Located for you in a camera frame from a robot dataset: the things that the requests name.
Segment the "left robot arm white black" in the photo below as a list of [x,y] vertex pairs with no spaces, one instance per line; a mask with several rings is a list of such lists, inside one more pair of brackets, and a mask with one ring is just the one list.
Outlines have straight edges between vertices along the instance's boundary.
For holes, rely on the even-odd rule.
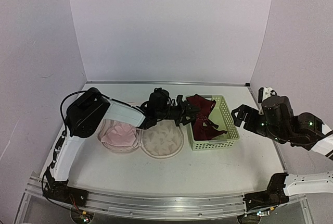
[[140,106],[110,98],[97,88],[74,94],[78,98],[60,113],[64,130],[54,146],[53,158],[42,176],[41,185],[42,195],[51,203],[77,207],[85,206],[88,192],[68,186],[69,172],[80,147],[104,119],[147,130],[163,120],[185,126],[195,121],[200,112],[199,108],[183,100],[182,95],[172,100],[169,92],[162,88],[155,88],[149,100]]

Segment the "light pink bra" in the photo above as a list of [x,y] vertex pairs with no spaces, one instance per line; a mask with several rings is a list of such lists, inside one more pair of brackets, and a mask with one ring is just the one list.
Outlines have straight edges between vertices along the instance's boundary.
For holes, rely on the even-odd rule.
[[116,147],[132,146],[136,141],[136,129],[126,124],[116,125],[106,131],[101,141]]

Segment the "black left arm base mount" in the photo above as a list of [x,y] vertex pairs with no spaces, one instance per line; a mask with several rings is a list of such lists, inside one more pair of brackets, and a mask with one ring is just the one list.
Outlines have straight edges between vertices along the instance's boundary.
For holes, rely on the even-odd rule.
[[56,181],[49,170],[43,174],[42,186],[43,196],[49,200],[71,204],[76,207],[84,207],[86,205],[88,191],[84,189],[68,186],[69,180]]

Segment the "light green perforated plastic basket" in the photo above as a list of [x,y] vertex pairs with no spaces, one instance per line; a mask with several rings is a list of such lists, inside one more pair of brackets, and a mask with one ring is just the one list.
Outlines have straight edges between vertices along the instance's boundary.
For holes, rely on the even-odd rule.
[[239,140],[229,107],[221,95],[186,97],[189,103],[200,109],[196,119],[187,125],[187,134],[193,151],[231,148]]

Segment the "dark red bra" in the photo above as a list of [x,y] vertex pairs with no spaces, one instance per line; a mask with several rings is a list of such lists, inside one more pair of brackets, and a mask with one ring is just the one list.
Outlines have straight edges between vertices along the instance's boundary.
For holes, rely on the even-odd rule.
[[200,108],[196,120],[192,123],[192,131],[195,141],[209,141],[213,138],[227,134],[226,130],[218,130],[219,125],[215,124],[209,119],[214,107],[216,106],[215,100],[208,100],[198,94],[189,96],[187,98],[193,106]]

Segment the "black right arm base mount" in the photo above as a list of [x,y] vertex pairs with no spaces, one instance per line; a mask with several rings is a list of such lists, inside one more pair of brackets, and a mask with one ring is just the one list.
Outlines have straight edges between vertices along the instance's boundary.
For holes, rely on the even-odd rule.
[[246,212],[267,210],[289,202],[289,196],[284,193],[285,180],[288,173],[275,173],[271,176],[266,190],[244,195]]

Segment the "beige patterned mesh laundry bag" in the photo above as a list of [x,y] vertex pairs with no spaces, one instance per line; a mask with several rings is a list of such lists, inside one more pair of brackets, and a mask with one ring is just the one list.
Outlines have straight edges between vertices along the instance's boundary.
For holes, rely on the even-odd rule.
[[158,122],[156,126],[148,130],[141,130],[134,127],[136,129],[136,141],[132,146],[116,147],[103,143],[101,138],[105,135],[106,131],[120,124],[129,125],[107,118],[99,124],[96,131],[100,143],[114,153],[130,153],[140,148],[146,155],[152,158],[166,159],[177,155],[184,146],[184,134],[172,120]]

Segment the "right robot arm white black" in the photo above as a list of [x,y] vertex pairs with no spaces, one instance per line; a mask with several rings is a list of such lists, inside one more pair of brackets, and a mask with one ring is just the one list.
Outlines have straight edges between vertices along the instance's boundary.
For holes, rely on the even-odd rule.
[[[231,115],[237,127],[332,159],[332,129],[312,113],[294,115],[286,96],[264,99],[260,110],[240,105]],[[244,201],[247,210],[254,210],[288,203],[292,195],[315,193],[332,193],[332,171],[312,175],[275,173],[266,190],[245,194]]]

